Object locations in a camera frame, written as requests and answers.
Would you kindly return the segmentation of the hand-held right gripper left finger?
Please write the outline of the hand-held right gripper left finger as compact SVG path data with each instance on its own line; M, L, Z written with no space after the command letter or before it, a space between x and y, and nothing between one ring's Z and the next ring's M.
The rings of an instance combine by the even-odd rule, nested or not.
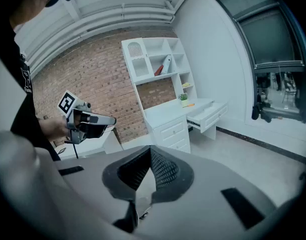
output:
M133 233L151 206L151 168L138 169L138 165L148 166L147 158L126 167L122 164L131 161L140 149L138 146L110 154L98 153L55 164L59 170L75 169L63 179L102 219Z

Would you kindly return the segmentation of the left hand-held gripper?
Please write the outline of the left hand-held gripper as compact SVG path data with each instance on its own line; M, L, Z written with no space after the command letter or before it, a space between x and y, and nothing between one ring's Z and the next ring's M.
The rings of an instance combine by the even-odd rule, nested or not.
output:
M66 90L57 105L66 119L69 130L68 144L80 144L86 139L100 138L108 125L115 125L117 119L93 113L91 104Z

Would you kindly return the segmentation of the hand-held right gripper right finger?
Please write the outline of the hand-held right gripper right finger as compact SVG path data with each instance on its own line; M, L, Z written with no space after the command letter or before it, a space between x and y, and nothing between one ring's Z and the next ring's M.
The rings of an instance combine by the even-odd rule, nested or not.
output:
M162 148L188 163L194 180L176 201L155 203L139 225L145 240L238 240L247 230L231 208L222 190L236 188L267 217L276 205L258 187L229 167L204 157Z

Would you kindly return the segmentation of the white desk with hutch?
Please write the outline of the white desk with hutch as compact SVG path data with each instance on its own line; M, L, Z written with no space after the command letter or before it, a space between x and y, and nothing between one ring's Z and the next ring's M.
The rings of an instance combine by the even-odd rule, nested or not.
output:
M131 42L140 43L144 53L143 57L130 57L128 44ZM121 47L152 142L158 146L190 153L189 127L192 126L187 122L187 115L217 102L211 98L199 98L197 96L191 67L180 39L172 37L134 38L123 40ZM154 73L163 64L167 55L171 55L168 73L155 76ZM172 82L175 92L174 99L145 108L145 99L140 98L139 86L156 84L159 80L165 79L170 79ZM190 86L183 88L182 84L184 83L189 83ZM182 107L178 96L183 93L187 93L188 104L194 104L194 106ZM214 140L216 138L216 126L217 123L201 134Z

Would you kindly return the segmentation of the arched white mesh cabinet door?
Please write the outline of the arched white mesh cabinet door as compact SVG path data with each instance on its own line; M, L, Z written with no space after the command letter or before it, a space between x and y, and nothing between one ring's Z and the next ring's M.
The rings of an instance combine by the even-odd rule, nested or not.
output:
M142 46L139 42L132 41L127 45L127 49L129 52L129 56L131 58L143 57L144 52L142 50Z

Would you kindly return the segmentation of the person's black t-shirt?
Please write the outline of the person's black t-shirt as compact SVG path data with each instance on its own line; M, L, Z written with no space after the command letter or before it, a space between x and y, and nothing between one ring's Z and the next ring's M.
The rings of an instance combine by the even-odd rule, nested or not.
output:
M59 155L43 134L36 117L30 68L22 58L20 48L15 42L15 32L9 22L6 23L6 37L7 47L9 48L9 51L5 53L8 56L6 58L7 69L25 92L25 99L17 112L11 131L29 140L34 147L46 149L53 161L59 161Z

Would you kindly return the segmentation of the green potted plant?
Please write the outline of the green potted plant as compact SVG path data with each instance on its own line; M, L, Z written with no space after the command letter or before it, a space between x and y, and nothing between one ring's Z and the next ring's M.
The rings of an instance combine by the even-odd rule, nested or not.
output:
M188 95L187 93L181 93L179 96L178 96L178 99L180 100L180 103L181 103L181 106L184 108L184 107L187 107L189 105L189 100L188 100Z

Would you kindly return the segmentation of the white binder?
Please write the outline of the white binder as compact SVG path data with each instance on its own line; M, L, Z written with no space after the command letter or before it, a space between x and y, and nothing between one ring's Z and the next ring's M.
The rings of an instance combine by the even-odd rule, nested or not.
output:
M171 60L172 60L172 56L170 54L165 57L165 59L162 63L163 68L162 68L161 73L160 73L161 75L165 75L165 74L168 73Z

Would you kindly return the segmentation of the dark-framed window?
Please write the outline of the dark-framed window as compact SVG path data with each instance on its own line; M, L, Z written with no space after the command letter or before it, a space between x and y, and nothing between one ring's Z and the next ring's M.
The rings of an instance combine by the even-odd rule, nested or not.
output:
M252 118L306 123L306 36L283 0L216 0L230 17L251 66Z

